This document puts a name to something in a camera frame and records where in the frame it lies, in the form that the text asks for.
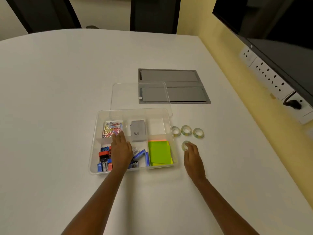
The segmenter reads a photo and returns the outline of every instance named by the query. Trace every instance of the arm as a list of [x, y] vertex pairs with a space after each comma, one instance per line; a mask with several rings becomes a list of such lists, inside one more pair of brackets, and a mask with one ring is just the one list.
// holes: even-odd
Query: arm
[[102, 235], [108, 217], [131, 159], [133, 151], [126, 142], [123, 131], [113, 135], [112, 171], [108, 174], [93, 196], [69, 223], [62, 235]]
[[197, 146], [192, 143], [187, 143], [186, 146], [188, 146], [184, 161], [186, 171], [209, 206], [223, 233], [225, 235], [258, 235], [206, 179]]

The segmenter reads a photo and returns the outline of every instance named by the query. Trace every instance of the yellow wall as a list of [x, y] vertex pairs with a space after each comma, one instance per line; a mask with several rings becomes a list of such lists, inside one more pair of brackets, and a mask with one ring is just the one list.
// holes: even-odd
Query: yellow wall
[[216, 0], [181, 0], [177, 34], [198, 35], [313, 208], [313, 141], [238, 55], [244, 44], [213, 14]]

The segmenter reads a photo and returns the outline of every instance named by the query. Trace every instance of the clear plastic lid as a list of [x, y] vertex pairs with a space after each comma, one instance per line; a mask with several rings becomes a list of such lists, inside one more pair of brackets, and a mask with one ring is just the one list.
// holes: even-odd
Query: clear plastic lid
[[115, 83], [112, 90], [111, 110], [166, 108], [173, 115], [164, 82]]

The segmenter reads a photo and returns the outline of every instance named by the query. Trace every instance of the left hand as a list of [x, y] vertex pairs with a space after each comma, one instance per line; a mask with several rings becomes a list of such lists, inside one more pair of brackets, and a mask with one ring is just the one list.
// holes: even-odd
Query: left hand
[[133, 156], [133, 149], [130, 142], [126, 142], [124, 132], [118, 135], [113, 134], [112, 148], [112, 166], [114, 169], [127, 170]]

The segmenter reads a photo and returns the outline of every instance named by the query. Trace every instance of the black screen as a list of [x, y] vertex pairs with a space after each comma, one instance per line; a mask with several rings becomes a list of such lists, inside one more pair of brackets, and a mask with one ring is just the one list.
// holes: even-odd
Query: black screen
[[213, 14], [313, 105], [313, 0], [217, 0]]

